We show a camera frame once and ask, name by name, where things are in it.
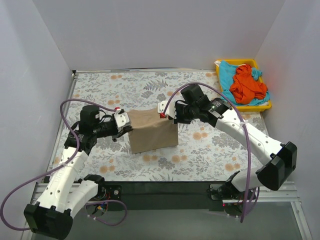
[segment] brown cloth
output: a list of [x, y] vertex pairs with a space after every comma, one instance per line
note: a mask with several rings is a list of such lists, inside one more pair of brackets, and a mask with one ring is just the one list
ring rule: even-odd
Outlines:
[[132, 154], [179, 144], [178, 124], [173, 124], [173, 120], [160, 118], [157, 108], [131, 110], [127, 113], [133, 128], [128, 133]]

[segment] pile of clothes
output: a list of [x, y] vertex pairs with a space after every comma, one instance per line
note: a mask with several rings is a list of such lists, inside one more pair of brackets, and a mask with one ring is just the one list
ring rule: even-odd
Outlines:
[[248, 64], [231, 65], [222, 60], [219, 79], [222, 93], [237, 106], [267, 105], [270, 95], [267, 86], [257, 81], [262, 72]]

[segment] yellow bin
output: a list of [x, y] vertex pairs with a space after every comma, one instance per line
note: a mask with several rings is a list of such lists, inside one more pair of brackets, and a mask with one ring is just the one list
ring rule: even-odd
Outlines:
[[[232, 64], [232, 65], [248, 64], [252, 68], [259, 69], [258, 65], [257, 65], [257, 63], [256, 63], [256, 61], [254, 59], [224, 59], [224, 60], [227, 63]], [[220, 81], [220, 78], [219, 78], [219, 67], [217, 65], [215, 66], [215, 72], [216, 72], [216, 75], [217, 75], [217, 77], [218, 77], [218, 79]], [[258, 78], [258, 81], [260, 83], [264, 82], [261, 76]], [[264, 110], [271, 108], [271, 106], [272, 106], [272, 104], [271, 104], [271, 101], [269, 100], [268, 101], [268, 105], [266, 105], [266, 106], [237, 106], [236, 108], [240, 112], [263, 112]]]

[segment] turquoise towel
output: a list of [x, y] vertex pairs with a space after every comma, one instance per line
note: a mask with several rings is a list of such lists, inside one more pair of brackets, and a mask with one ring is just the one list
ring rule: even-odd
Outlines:
[[[254, 98], [248, 105], [236, 103], [235, 97], [232, 95], [229, 89], [231, 85], [234, 83], [233, 77], [236, 74], [237, 67], [238, 66], [231, 65], [224, 60], [221, 61], [220, 67], [219, 67], [219, 79], [222, 87], [222, 93], [236, 106], [258, 106], [267, 102], [270, 99], [270, 94], [268, 91], [266, 92], [265, 98], [262, 100]], [[258, 80], [258, 77], [262, 75], [262, 72], [253, 67], [251, 75], [254, 80]]]

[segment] floral tablecloth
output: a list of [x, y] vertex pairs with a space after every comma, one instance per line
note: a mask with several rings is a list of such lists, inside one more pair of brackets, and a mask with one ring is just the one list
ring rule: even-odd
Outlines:
[[[219, 89], [215, 72], [122, 72], [81, 73], [76, 80], [73, 97], [86, 99], [109, 108], [117, 106], [130, 111], [148, 110], [169, 98], [181, 85], [202, 82]], [[202, 87], [210, 99], [218, 95]], [[174, 100], [182, 99], [178, 94]], [[67, 119], [79, 120], [84, 104], [72, 102]], [[258, 112], [243, 114], [253, 126], [265, 131]], [[234, 171], [247, 168], [247, 151], [226, 133], [198, 120], [190, 125], [179, 124], [179, 145], [149, 152], [131, 154], [126, 134], [113, 142], [111, 137], [98, 139], [77, 178], [98, 174], [107, 181], [225, 181]], [[56, 166], [67, 138], [62, 130]], [[253, 156], [252, 167], [261, 164]]]

